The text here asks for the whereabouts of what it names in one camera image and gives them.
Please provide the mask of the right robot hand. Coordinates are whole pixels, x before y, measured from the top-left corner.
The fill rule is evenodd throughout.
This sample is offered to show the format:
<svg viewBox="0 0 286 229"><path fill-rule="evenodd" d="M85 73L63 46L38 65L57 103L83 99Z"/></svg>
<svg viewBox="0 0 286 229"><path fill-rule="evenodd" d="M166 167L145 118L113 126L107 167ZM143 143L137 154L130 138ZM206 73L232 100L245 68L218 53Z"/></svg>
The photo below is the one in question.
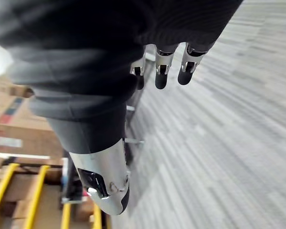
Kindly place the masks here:
<svg viewBox="0 0 286 229"><path fill-rule="evenodd" d="M145 47L155 46L155 86L163 89L185 43L178 82L196 67L240 7L239 0L0 0L0 47L14 84L34 95L83 187L101 210L129 201L124 153L126 103L143 87Z"/></svg>

